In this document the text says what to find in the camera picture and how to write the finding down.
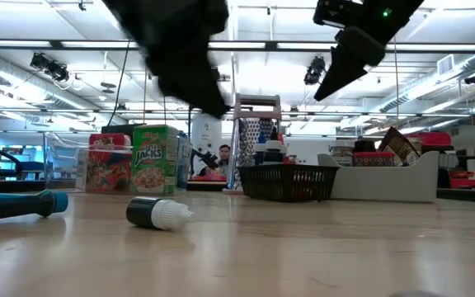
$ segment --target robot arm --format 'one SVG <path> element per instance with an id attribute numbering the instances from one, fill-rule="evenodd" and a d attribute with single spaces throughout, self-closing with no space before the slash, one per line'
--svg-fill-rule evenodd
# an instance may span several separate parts
<path id="1" fill-rule="evenodd" d="M 314 98 L 330 96 L 367 72 L 366 64 L 377 66 L 384 59 L 386 45 L 409 21 L 424 0 L 320 0 L 313 21 L 342 28 L 335 37 L 332 64 Z"/>
<path id="2" fill-rule="evenodd" d="M 165 96 L 174 96 L 220 118 L 224 99 L 211 73 L 209 38 L 224 31 L 225 0 L 104 0 L 120 24 L 144 50 Z M 386 44 L 404 27 L 423 0 L 319 0 L 313 20 L 342 28 L 332 49 L 332 65 L 315 99 L 364 76 L 378 65 Z"/>

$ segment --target red cereal box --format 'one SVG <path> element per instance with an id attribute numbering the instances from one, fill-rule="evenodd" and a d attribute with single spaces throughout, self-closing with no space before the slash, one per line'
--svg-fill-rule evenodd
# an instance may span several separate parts
<path id="1" fill-rule="evenodd" d="M 129 191 L 131 178 L 131 145 L 123 134 L 93 134 L 86 165 L 85 190 L 92 192 Z"/>

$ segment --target desk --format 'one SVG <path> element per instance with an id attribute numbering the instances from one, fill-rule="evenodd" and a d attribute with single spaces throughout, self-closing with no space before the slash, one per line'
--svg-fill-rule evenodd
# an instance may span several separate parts
<path id="1" fill-rule="evenodd" d="M 34 180 L 39 181 L 40 179 L 40 173 L 43 173 L 44 170 L 23 170 L 20 173 L 19 179 L 24 181 L 26 180 L 26 177 L 29 175 L 29 173 L 34 173 Z"/>
<path id="2" fill-rule="evenodd" d="M 181 233 L 125 220 L 132 196 L 0 220 L 0 296 L 475 296 L 475 203 L 281 204 L 189 193 Z"/>

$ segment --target green led light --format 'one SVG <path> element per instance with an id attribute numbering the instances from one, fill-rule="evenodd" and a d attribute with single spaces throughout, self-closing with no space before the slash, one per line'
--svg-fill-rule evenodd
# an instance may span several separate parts
<path id="1" fill-rule="evenodd" d="M 392 10 L 386 8 L 386 10 L 383 12 L 383 17 L 389 17 L 390 14 L 392 14 Z"/>

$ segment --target white tray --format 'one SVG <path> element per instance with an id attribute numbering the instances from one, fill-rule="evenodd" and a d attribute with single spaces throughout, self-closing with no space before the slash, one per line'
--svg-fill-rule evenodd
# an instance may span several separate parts
<path id="1" fill-rule="evenodd" d="M 339 167 L 328 154 L 319 166 Z M 437 196 L 439 153 L 429 152 L 409 167 L 340 167 L 331 198 L 433 203 Z"/>

